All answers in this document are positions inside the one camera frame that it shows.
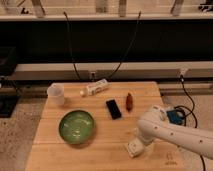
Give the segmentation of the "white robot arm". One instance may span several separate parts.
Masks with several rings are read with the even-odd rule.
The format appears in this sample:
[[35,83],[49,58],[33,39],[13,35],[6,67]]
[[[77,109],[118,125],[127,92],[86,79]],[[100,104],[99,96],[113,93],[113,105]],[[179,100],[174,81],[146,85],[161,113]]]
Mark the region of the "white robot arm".
[[166,111],[158,105],[140,116],[137,127],[145,145],[158,138],[213,160],[213,132],[172,124],[166,118]]

